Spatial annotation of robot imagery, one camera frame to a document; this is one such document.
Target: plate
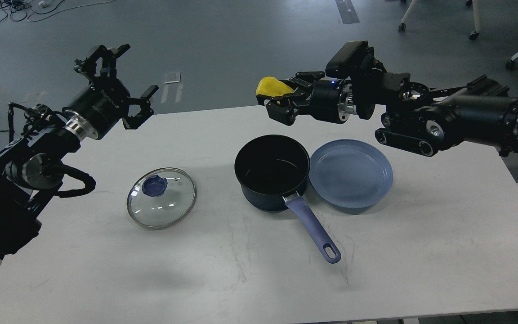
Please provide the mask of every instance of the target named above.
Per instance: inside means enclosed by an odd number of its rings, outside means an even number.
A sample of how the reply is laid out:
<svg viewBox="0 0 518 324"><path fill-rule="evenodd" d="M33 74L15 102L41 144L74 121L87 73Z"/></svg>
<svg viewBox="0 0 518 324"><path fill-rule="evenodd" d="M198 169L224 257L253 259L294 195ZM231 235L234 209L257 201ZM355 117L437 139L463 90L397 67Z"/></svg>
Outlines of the plate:
<svg viewBox="0 0 518 324"><path fill-rule="evenodd" d="M374 205L387 195L393 184L393 169L376 147L354 139L338 139L315 150L309 179L329 203L357 209Z"/></svg>

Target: purple handle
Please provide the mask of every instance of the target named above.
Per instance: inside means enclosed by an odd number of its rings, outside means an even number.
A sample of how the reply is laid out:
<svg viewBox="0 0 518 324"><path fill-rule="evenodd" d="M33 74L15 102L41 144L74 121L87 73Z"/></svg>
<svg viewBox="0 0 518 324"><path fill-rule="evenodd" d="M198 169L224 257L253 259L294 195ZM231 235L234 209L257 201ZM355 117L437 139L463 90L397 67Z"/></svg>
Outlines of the purple handle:
<svg viewBox="0 0 518 324"><path fill-rule="evenodd" d="M339 249L335 243L333 243L333 240L331 240L329 234L325 231L325 228L323 228L321 223L319 223L319 220L315 217L315 214L311 211L311 208L309 208L305 199L298 196L292 200L286 201L285 205L299 217L301 223L303 223L303 226L305 226L305 229L309 232L309 235L313 239L313 242L315 242L315 245L319 248L319 251L321 251L321 254L323 254L325 260L329 263L339 262L339 260L341 260L341 252L339 252ZM329 253L327 252L329 249L335 254L335 256L329 256Z"/></svg>

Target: lid knob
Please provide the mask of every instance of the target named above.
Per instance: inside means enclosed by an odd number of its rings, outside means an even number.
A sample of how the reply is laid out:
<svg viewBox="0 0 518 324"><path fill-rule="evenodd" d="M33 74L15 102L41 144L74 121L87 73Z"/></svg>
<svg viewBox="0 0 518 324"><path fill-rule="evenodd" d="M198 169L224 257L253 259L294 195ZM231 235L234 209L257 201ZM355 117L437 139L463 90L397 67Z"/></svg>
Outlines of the lid knob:
<svg viewBox="0 0 518 324"><path fill-rule="evenodd" d="M167 179L158 175L152 175L145 179L141 186L142 192L149 197L159 197L165 192L165 189L167 189Z"/></svg>

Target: yellow object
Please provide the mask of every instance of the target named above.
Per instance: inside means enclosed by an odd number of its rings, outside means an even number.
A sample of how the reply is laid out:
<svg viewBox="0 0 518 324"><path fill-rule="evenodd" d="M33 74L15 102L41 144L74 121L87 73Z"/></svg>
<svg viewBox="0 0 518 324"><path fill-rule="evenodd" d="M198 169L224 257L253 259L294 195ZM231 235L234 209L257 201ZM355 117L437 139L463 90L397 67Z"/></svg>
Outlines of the yellow object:
<svg viewBox="0 0 518 324"><path fill-rule="evenodd" d="M292 94L294 90L283 82L272 76L266 76L259 81L256 94L267 97L280 97L285 94Z"/></svg>

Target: white table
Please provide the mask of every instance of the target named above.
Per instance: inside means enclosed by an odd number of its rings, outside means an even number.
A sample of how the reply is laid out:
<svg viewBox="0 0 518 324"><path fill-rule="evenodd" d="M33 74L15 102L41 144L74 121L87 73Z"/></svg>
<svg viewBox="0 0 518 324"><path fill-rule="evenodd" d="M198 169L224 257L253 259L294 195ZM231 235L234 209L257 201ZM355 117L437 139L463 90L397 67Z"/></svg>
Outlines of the white table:
<svg viewBox="0 0 518 324"><path fill-rule="evenodd" d="M304 323L518 310L518 187L494 148L464 143L433 158L377 144L371 121L299 117L263 107L152 117L82 143L66 164L97 180L54 199L41 234L0 269L2 323ZM310 153L356 138L393 165L390 193L359 215L306 199L341 249L329 264L290 212L243 197L233 161L247 141L289 135ZM178 167L198 185L180 223L149 231L125 199L136 179ZM68 182L68 186L78 183Z"/></svg>

